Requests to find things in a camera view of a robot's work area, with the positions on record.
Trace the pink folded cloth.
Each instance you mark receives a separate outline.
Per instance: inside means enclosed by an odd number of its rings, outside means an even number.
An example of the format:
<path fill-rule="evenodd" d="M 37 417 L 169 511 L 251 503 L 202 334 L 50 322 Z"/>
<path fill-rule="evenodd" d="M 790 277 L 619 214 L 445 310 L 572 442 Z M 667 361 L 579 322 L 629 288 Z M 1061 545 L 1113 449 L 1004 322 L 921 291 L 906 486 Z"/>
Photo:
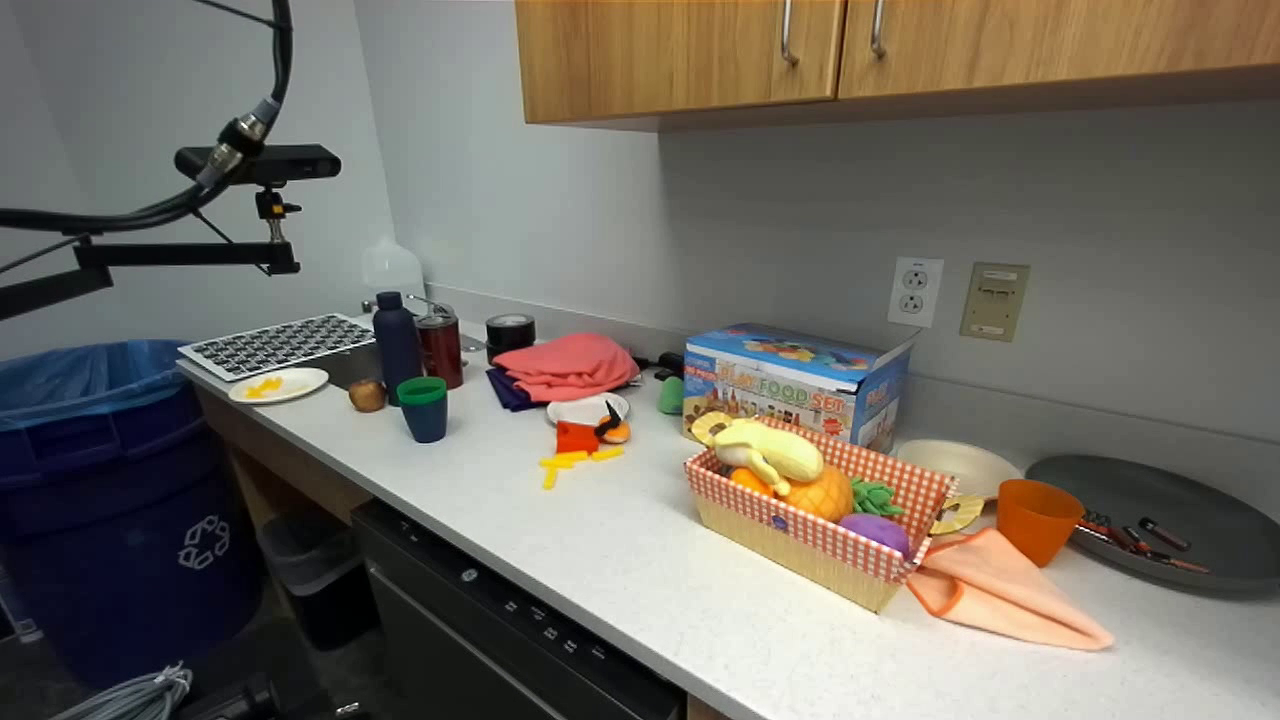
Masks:
<path fill-rule="evenodd" d="M 601 332 L 572 332 L 531 349 L 499 353 L 491 378 L 531 403 L 585 401 L 633 383 L 641 365 Z"/>

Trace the dark blue water bottle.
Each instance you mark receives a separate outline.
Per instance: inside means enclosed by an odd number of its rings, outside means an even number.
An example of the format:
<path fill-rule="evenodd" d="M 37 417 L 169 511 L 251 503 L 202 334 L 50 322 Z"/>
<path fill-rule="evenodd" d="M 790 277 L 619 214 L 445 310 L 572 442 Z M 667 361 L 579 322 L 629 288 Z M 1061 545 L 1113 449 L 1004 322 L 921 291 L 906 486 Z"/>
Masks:
<path fill-rule="evenodd" d="M 374 332 L 380 349 L 384 387 L 398 390 L 419 372 L 418 320 L 398 291 L 377 294 Z"/>

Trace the orange plastic cup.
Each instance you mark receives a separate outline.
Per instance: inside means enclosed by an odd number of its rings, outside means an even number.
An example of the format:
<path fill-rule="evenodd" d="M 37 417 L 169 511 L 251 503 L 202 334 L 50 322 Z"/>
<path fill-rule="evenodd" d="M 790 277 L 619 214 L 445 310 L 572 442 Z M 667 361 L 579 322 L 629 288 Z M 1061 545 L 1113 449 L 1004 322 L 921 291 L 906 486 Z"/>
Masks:
<path fill-rule="evenodd" d="M 1044 480 L 1004 480 L 998 527 L 1037 562 L 1047 566 L 1084 521 L 1084 503 Z"/>

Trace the blue toy food box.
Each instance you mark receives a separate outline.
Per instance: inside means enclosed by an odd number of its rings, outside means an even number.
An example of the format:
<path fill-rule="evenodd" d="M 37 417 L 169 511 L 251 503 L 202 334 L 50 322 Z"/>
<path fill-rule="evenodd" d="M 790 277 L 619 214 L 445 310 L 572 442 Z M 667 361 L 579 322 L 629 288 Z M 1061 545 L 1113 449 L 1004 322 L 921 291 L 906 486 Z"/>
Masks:
<path fill-rule="evenodd" d="M 770 417 L 861 449 L 888 449 L 911 343 L 861 349 L 759 322 L 686 343 L 686 417 Z"/>

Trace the dark grey round tray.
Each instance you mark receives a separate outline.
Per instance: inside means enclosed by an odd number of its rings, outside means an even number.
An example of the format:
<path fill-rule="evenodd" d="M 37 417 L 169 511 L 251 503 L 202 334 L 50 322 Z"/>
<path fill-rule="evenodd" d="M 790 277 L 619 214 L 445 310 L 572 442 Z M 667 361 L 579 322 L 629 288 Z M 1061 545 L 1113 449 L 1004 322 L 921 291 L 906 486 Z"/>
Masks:
<path fill-rule="evenodd" d="M 1033 480 L 1084 503 L 1072 546 L 1196 595 L 1275 595 L 1280 523 L 1201 480 L 1113 455 L 1039 455 Z"/>

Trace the blue cup green rim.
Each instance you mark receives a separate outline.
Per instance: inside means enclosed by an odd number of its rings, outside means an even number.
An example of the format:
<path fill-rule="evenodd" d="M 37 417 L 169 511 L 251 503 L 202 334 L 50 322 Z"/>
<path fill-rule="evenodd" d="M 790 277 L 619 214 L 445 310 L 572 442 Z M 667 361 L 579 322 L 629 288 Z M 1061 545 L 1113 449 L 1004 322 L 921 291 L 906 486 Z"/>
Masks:
<path fill-rule="evenodd" d="M 447 431 L 447 383 L 411 376 L 398 383 L 398 403 L 418 442 L 437 442 Z"/>

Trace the wooden upper cabinet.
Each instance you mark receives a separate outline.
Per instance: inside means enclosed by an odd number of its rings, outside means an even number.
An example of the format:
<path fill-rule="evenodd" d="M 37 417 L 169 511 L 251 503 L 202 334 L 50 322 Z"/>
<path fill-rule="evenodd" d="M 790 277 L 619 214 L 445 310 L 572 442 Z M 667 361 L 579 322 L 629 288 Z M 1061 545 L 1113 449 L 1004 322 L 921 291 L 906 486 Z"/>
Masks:
<path fill-rule="evenodd" d="M 1280 0 L 848 0 L 835 101 L 863 115 L 1280 96 Z"/>

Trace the dark red jar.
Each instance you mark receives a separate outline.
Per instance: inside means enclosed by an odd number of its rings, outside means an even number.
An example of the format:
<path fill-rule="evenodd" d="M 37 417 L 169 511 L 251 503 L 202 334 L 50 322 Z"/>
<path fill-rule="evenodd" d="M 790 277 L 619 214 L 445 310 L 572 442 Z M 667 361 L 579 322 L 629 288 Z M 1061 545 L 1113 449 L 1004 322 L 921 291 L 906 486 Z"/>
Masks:
<path fill-rule="evenodd" d="M 461 320 L 452 308 L 437 304 L 418 320 L 419 332 L 419 354 L 433 376 L 439 376 L 447 387 L 466 383 L 466 361 L 461 361 Z"/>

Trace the white plate with yellow food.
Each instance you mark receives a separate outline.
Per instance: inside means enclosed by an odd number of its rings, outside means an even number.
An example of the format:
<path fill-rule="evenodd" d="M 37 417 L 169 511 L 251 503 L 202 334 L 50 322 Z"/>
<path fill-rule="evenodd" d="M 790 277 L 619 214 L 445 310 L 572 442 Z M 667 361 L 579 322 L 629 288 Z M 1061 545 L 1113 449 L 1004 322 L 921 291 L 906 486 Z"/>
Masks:
<path fill-rule="evenodd" d="M 230 387 L 233 403 L 264 409 L 264 403 L 289 403 L 319 390 L 327 383 L 323 367 L 281 367 L 251 378 L 240 378 Z"/>

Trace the orange paper napkin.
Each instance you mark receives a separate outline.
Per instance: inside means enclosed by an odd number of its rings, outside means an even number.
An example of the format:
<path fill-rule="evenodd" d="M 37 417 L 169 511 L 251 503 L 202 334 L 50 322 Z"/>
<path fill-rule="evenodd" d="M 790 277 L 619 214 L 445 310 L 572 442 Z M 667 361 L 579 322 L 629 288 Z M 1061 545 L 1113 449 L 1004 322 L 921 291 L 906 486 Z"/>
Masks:
<path fill-rule="evenodd" d="M 1108 652 L 1113 630 L 1081 612 L 1004 533 L 940 539 L 910 576 L 910 593 L 935 618 L 992 636 Z"/>

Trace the wooden cabinet door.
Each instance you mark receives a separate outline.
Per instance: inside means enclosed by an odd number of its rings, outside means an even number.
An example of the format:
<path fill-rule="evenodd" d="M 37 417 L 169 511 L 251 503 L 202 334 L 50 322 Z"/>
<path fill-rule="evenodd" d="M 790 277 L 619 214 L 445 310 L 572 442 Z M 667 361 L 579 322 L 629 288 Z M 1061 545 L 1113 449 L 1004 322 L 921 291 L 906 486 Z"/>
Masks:
<path fill-rule="evenodd" d="M 525 119 L 827 101 L 844 8 L 848 0 L 518 0 Z"/>

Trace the green toy vegetable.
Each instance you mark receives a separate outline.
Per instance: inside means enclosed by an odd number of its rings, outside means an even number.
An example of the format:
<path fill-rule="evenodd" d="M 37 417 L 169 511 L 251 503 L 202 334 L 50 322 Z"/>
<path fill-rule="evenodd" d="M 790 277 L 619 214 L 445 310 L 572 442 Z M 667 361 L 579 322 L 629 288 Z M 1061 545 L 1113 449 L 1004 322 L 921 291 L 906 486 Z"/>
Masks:
<path fill-rule="evenodd" d="M 897 506 L 897 486 L 892 482 L 881 482 L 881 480 L 855 480 L 851 482 L 851 499 L 861 511 L 868 517 L 886 517 L 886 521 L 897 521 L 899 506 Z"/>

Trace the white wall outlet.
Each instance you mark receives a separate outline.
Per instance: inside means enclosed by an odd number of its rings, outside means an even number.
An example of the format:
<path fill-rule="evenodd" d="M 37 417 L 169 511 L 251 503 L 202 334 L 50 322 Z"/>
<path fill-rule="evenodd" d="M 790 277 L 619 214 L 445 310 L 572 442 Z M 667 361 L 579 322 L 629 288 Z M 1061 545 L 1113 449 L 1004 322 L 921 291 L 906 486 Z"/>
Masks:
<path fill-rule="evenodd" d="M 940 280 L 940 259 L 899 256 L 892 270 L 888 320 L 929 329 L 935 320 Z"/>

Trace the beige bowl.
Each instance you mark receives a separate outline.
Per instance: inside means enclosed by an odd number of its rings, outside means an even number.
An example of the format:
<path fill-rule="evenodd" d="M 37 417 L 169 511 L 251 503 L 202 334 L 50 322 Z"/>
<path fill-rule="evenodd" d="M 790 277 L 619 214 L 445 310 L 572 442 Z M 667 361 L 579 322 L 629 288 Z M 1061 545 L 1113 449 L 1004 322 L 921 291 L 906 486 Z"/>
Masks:
<path fill-rule="evenodd" d="M 992 499 L 1004 480 L 1020 480 L 1020 467 L 979 442 L 963 440 L 897 440 L 892 455 L 929 480 L 940 480 L 952 499 Z"/>

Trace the beige wall switch plate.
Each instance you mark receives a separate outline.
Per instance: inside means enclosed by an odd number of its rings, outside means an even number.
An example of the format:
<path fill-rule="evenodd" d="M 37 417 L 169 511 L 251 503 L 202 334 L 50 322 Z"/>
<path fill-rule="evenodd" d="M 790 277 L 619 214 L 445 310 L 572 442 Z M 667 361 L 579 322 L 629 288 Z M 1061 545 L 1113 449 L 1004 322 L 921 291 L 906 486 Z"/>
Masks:
<path fill-rule="evenodd" d="M 977 259 L 968 277 L 961 332 L 1007 343 L 1030 294 L 1030 264 Z"/>

